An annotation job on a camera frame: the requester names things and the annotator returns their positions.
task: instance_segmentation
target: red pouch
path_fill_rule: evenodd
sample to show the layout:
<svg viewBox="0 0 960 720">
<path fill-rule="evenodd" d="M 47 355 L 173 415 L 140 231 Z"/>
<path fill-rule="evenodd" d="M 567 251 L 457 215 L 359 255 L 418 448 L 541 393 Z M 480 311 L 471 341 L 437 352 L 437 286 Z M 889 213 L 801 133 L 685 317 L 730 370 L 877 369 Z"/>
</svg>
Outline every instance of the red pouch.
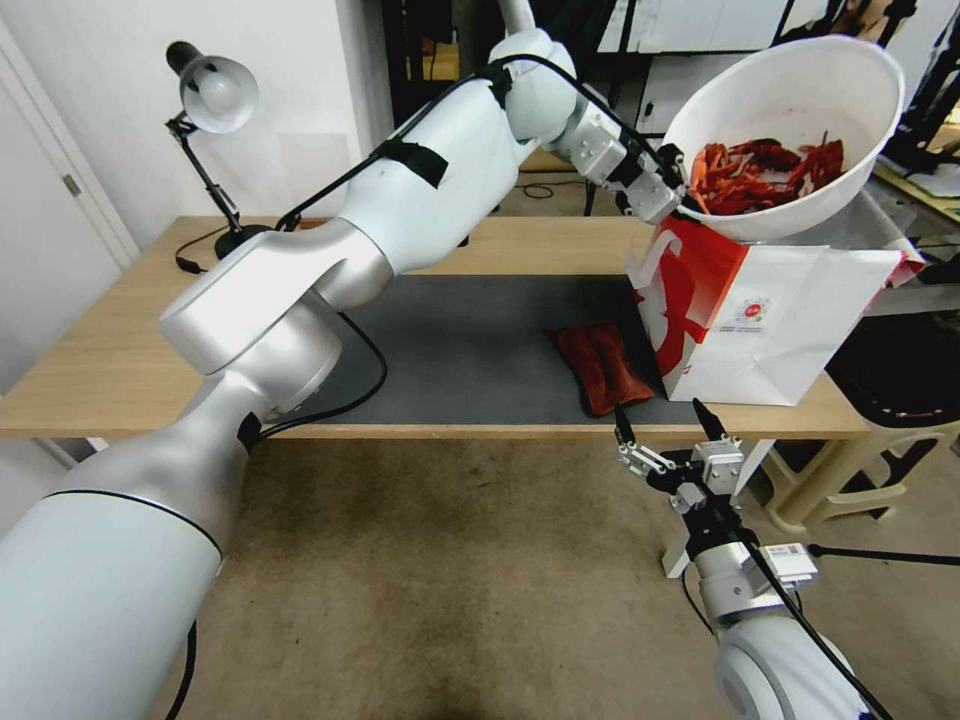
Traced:
<svg viewBox="0 0 960 720">
<path fill-rule="evenodd" d="M 653 397 L 653 391 L 633 374 L 614 323 L 548 330 L 547 335 L 577 376 L 587 409 L 594 417 L 613 412 L 615 405 Z"/>
</svg>

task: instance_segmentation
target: white paper bag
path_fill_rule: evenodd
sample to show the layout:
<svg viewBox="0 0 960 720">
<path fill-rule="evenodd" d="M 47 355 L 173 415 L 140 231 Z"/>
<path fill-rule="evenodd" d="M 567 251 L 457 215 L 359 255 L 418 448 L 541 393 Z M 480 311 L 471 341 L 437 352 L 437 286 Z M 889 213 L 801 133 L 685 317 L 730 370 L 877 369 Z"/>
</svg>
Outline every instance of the white paper bag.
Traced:
<svg viewBox="0 0 960 720">
<path fill-rule="evenodd" d="M 661 223 L 627 274 L 671 400 L 800 402 L 876 293 L 914 262 L 887 237 L 889 227 L 880 232 L 879 219 L 864 220 L 863 202 L 869 216 L 869 201 L 845 211 L 854 232 L 893 249 L 830 247 L 831 239 L 851 243 L 842 218 L 829 232 L 788 238 L 792 244 L 751 246 L 688 220 Z"/>
</svg>

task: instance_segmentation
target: lamp shade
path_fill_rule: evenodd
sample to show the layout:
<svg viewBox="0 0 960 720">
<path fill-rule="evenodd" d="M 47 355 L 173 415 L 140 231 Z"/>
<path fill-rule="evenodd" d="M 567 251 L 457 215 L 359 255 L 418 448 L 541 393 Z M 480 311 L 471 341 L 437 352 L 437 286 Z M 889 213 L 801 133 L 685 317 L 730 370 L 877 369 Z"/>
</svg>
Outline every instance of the lamp shade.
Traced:
<svg viewBox="0 0 960 720">
<path fill-rule="evenodd" d="M 198 128 L 228 133 L 250 119 L 260 92 L 253 73 L 243 65 L 203 55 L 183 41 L 167 48 L 167 63 L 180 76 L 183 109 Z"/>
</svg>

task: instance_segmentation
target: brown carpet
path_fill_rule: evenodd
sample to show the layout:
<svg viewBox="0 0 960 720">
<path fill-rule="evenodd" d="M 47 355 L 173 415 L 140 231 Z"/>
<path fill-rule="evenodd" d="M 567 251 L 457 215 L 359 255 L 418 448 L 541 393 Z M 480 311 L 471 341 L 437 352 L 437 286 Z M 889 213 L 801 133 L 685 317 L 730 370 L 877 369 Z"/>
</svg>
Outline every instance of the brown carpet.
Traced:
<svg viewBox="0 0 960 720">
<path fill-rule="evenodd" d="M 801 539 L 958 552 L 958 488 L 951 456 L 892 519 Z M 749 499 L 745 515 L 784 537 Z M 729 717 L 713 639 L 660 570 L 678 524 L 612 438 L 272 441 L 199 618 L 181 718 Z M 960 572 L 820 566 L 807 615 L 889 709 L 957 717 Z"/>
</svg>

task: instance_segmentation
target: dried red chili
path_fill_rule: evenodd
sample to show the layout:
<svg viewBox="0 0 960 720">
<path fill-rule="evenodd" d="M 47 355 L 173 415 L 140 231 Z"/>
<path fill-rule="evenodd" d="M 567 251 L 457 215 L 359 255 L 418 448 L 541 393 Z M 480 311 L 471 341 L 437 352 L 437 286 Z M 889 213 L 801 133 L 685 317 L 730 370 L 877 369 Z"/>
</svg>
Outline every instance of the dried red chili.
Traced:
<svg viewBox="0 0 960 720">
<path fill-rule="evenodd" d="M 713 215 L 739 215 L 785 205 L 843 174 L 843 141 L 805 145 L 795 153 L 773 138 L 727 148 L 710 143 L 693 161 L 690 196 Z M 775 177 L 787 173 L 785 177 Z"/>
</svg>

